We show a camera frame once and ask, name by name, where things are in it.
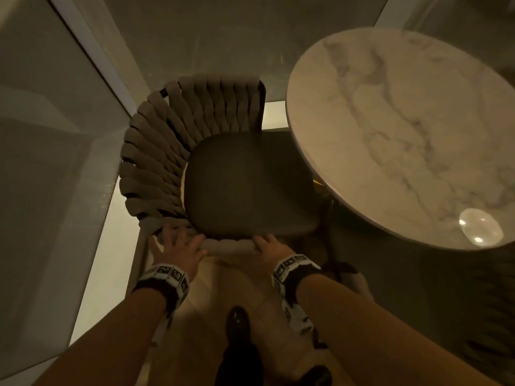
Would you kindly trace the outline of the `person's right hand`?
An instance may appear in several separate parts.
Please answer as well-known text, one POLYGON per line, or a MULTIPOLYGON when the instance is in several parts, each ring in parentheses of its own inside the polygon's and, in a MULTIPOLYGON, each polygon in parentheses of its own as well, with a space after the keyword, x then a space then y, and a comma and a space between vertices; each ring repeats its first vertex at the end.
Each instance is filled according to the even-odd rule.
POLYGON ((296 254, 289 246, 280 242, 278 246, 258 247, 262 254, 262 262, 268 274, 272 274, 278 263, 296 254))

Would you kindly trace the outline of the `gold table base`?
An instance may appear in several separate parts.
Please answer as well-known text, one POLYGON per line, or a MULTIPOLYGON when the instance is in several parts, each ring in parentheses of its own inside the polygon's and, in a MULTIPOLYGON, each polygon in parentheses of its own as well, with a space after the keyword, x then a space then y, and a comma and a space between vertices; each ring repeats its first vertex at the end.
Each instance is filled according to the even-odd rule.
POLYGON ((320 207, 323 211, 329 211, 331 208, 337 206, 344 206, 341 201, 339 201, 330 191, 329 188, 325 185, 325 183, 317 178, 313 177, 312 180, 315 194, 317 196, 317 200, 319 201, 320 207))

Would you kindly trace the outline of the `person's right forearm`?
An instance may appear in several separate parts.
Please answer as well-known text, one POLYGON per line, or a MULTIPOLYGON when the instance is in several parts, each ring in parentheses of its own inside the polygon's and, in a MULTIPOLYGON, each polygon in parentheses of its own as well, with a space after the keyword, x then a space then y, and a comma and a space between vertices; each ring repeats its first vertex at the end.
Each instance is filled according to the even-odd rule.
POLYGON ((321 274, 297 301, 356 386, 499 386, 379 305, 321 274))

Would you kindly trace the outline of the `person's dark trouser leg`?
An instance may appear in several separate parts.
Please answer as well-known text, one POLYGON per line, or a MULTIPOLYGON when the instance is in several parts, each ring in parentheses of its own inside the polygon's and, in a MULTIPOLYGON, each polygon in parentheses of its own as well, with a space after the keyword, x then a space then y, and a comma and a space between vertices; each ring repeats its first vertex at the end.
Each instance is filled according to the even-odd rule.
POLYGON ((257 346, 251 341, 229 343, 214 386, 264 386, 265 374, 257 346))

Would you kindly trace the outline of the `brown woven rope chair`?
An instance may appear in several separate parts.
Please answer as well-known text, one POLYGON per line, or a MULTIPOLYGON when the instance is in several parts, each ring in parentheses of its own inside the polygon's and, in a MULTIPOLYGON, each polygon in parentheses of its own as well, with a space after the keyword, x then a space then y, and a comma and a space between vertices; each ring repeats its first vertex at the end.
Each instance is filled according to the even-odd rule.
MULTIPOLYGON (((162 242, 162 227, 198 232, 184 210, 184 177, 199 143, 224 133, 262 132, 266 88, 258 76, 193 75, 153 91, 132 116, 119 165, 119 188, 128 213, 162 242)), ((210 256, 251 255, 252 237, 214 239, 210 256)))

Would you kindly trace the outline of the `left wrist band with markers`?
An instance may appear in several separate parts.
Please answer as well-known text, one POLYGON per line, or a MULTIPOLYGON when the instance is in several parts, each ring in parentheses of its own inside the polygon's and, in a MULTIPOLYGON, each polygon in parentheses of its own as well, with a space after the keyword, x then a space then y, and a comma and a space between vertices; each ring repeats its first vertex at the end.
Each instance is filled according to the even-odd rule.
POLYGON ((180 267, 159 263, 144 272, 132 292, 152 289, 159 292, 166 301, 166 316, 170 318, 183 303, 190 291, 190 279, 180 267))

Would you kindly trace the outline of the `wrist band with markers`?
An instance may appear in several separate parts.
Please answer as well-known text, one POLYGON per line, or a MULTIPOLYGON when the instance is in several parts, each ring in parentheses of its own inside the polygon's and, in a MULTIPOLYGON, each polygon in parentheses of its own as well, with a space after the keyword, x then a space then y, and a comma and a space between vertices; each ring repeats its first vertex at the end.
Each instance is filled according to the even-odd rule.
POLYGON ((304 254, 294 254, 280 260, 271 276, 271 284, 288 305, 298 304, 297 287, 312 274, 321 274, 321 267, 304 254))
POLYGON ((180 267, 159 263, 144 272, 132 292, 152 289, 159 292, 166 301, 166 316, 170 318, 183 303, 190 291, 190 279, 180 267))

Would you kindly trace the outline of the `person's black right shoe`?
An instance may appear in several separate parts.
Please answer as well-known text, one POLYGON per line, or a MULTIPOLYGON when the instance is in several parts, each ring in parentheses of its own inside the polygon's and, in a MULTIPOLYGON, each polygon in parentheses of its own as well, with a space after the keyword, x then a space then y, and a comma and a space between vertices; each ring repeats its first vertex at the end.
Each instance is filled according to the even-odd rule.
POLYGON ((297 386, 332 386, 333 377, 324 365, 315 365, 297 381, 297 386))

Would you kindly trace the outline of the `person's left hand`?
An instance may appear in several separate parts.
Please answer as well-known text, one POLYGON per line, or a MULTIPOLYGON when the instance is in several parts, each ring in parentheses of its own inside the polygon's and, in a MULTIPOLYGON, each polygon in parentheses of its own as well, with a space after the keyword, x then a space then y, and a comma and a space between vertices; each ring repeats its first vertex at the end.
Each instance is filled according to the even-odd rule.
POLYGON ((176 265, 187 273, 191 283, 197 275, 200 262, 205 258, 205 256, 192 256, 189 254, 189 241, 191 238, 188 237, 186 229, 180 229, 178 232, 174 231, 173 251, 164 252, 163 249, 159 248, 156 236, 148 236, 148 248, 152 255, 151 266, 159 263, 176 265))

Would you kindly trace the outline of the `person's black left shoe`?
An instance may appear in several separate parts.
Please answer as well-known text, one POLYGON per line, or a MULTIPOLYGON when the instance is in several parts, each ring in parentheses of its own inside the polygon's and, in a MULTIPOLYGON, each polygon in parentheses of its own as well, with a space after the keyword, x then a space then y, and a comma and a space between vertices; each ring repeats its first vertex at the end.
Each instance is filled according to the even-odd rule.
POLYGON ((233 306, 228 312, 225 335, 229 346, 251 343, 250 318, 242 306, 233 306))

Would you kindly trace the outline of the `person's left forearm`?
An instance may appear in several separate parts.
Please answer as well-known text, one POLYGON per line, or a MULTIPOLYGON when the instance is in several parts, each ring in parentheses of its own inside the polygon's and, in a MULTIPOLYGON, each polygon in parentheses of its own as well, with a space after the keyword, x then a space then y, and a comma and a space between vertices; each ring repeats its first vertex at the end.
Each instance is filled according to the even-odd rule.
POLYGON ((72 344, 33 386, 135 386, 166 300, 144 288, 131 293, 72 344))

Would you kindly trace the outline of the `round white marble table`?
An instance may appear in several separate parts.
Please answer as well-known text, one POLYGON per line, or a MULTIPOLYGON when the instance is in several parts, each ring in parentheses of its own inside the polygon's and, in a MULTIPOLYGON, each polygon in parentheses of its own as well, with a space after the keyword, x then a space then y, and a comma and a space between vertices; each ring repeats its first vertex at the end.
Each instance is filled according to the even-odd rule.
POLYGON ((285 99, 295 142, 356 214, 427 246, 515 242, 515 87, 454 46, 369 27, 313 44, 285 99))

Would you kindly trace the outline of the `person's black shoe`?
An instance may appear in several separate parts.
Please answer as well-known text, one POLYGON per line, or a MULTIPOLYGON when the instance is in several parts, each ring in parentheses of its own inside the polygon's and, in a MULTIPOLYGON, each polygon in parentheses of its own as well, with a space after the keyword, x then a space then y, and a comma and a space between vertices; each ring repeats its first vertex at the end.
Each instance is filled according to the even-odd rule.
POLYGON ((297 381, 297 386, 332 386, 333 377, 324 365, 315 365, 297 381))
POLYGON ((250 318, 242 306, 233 306, 228 312, 225 335, 229 346, 251 343, 250 318))

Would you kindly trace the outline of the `dark seat cushion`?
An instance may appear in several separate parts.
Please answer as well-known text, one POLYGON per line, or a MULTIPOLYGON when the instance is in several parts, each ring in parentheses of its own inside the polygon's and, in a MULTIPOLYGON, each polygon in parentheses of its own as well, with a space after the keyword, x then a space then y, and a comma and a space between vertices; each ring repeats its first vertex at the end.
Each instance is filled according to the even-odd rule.
POLYGON ((312 173, 290 131, 224 133, 190 154, 184 210, 214 239, 299 237, 320 224, 312 173))

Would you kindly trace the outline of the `right wrist band with markers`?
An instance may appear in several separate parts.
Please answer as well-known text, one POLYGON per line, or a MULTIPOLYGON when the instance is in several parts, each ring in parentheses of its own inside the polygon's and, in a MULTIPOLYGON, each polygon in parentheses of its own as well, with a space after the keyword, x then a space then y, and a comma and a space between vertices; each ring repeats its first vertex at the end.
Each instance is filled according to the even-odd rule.
POLYGON ((298 304, 297 287, 312 274, 321 274, 321 267, 304 254, 294 254, 280 260, 271 276, 271 284, 288 305, 298 304))

